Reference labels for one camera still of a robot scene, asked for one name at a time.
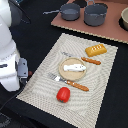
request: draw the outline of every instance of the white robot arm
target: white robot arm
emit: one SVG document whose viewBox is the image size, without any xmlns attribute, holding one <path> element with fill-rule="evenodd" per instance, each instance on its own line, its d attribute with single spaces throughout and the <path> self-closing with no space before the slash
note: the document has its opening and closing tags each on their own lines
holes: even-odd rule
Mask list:
<svg viewBox="0 0 128 128">
<path fill-rule="evenodd" d="M 7 91 L 18 90 L 19 78 L 28 76 L 27 62 L 20 58 L 8 28 L 21 21 L 22 12 L 15 4 L 15 0 L 0 0 L 0 83 Z"/>
</svg>

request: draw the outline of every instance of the dark tabletop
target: dark tabletop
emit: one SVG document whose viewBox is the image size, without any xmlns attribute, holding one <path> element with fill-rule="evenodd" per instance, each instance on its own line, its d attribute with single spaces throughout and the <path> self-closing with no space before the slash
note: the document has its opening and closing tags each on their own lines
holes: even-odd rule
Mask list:
<svg viewBox="0 0 128 128">
<path fill-rule="evenodd" d="M 21 4 L 32 21 L 31 24 L 21 22 L 19 26 L 10 28 L 21 57 L 27 59 L 29 70 L 35 72 L 62 33 L 117 46 L 118 51 L 95 128 L 128 128 L 128 44 L 52 26 L 51 22 L 57 13 L 43 15 L 43 12 L 58 10 L 65 3 L 67 0 L 26 0 Z M 4 104 L 15 93 L 7 92 L 0 86 L 0 104 Z M 6 108 L 50 128 L 75 128 L 16 98 Z"/>
</svg>

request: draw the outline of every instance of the black cable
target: black cable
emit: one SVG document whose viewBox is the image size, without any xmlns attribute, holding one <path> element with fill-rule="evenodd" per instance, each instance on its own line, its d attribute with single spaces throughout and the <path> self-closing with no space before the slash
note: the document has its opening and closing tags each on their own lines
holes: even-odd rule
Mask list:
<svg viewBox="0 0 128 128">
<path fill-rule="evenodd" d="M 5 106 L 9 101 L 11 101 L 13 98 L 15 98 L 18 94 L 20 94 L 20 93 L 24 90 L 24 88 L 25 88 L 25 86 L 26 86 L 26 84 L 27 84 L 27 78 L 21 78 L 21 82 L 22 82 L 22 84 L 23 84 L 22 89 L 21 89 L 18 93 L 16 93 L 15 95 L 13 95 L 10 99 L 8 99 L 8 100 L 5 102 L 5 103 L 2 105 L 2 107 L 0 108 L 0 111 L 2 111 L 2 109 L 4 108 L 4 106 Z M 0 123 L 0 128 L 2 128 L 2 127 L 7 126 L 7 125 L 10 123 L 11 118 L 7 117 L 6 115 L 4 115 L 4 114 L 2 114 L 2 113 L 0 113 L 0 115 L 6 117 L 5 122 Z"/>
<path fill-rule="evenodd" d="M 27 78 L 24 78 L 24 80 L 22 81 L 22 84 L 23 84 L 23 87 L 22 87 L 22 89 L 18 92 L 18 93 L 16 93 L 15 95 L 13 95 L 10 99 L 8 99 L 3 105 L 2 105 L 2 107 L 0 107 L 0 111 L 4 108 L 4 106 L 10 101 L 10 100 L 12 100 L 13 98 L 15 98 L 18 94 L 20 94 L 23 90 L 24 90 L 24 88 L 25 88 L 25 85 L 26 85 L 26 81 L 27 81 Z"/>
<path fill-rule="evenodd" d="M 23 19 L 21 19 L 21 21 L 23 21 L 24 23 L 26 23 L 26 24 L 31 24 L 31 19 L 27 16 L 27 13 L 20 7 L 20 6 L 18 6 L 16 3 L 14 3 L 13 1 L 11 1 L 11 0 L 9 0 L 13 5 L 15 5 L 17 8 L 19 8 L 22 12 L 23 12 L 23 14 L 28 18 L 28 20 L 29 20 L 29 22 L 27 22 L 27 21 L 25 21 L 25 20 L 23 20 Z"/>
</svg>

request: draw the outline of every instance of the pot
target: pot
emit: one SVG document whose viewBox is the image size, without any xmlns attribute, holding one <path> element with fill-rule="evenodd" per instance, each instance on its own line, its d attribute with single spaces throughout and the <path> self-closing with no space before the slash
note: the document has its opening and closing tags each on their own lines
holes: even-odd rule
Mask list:
<svg viewBox="0 0 128 128">
<path fill-rule="evenodd" d="M 124 27 L 128 30 L 128 8 L 125 8 L 122 13 L 121 17 L 123 19 Z"/>
<path fill-rule="evenodd" d="M 93 1 L 93 5 L 88 5 L 89 1 Z M 87 1 L 84 10 L 84 22 L 90 26 L 99 26 L 104 23 L 107 8 L 100 4 L 95 4 L 94 0 Z"/>
<path fill-rule="evenodd" d="M 80 6 L 74 3 L 68 3 L 61 6 L 60 10 L 44 12 L 43 14 L 49 14 L 53 12 L 60 12 L 61 17 L 64 20 L 73 21 L 79 18 L 80 16 Z"/>
</svg>

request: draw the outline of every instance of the silver fork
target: silver fork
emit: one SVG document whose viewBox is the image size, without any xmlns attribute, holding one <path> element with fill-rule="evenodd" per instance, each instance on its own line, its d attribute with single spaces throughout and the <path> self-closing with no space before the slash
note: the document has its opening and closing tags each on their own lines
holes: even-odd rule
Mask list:
<svg viewBox="0 0 128 128">
<path fill-rule="evenodd" d="M 48 73 L 48 77 L 49 77 L 50 79 L 52 79 L 52 80 L 55 80 L 55 81 L 65 82 L 66 84 L 71 85 L 71 86 L 73 86 L 73 87 L 76 87 L 76 88 L 78 88 L 78 89 L 81 89 L 81 90 L 83 90 L 83 91 L 89 91 L 89 89 L 88 89 L 87 87 L 83 86 L 83 85 L 77 84 L 77 83 L 72 82 L 72 81 L 70 81 L 70 80 L 62 79 L 61 77 L 56 76 L 56 75 L 54 75 L 54 74 L 52 74 L 52 73 Z"/>
</svg>

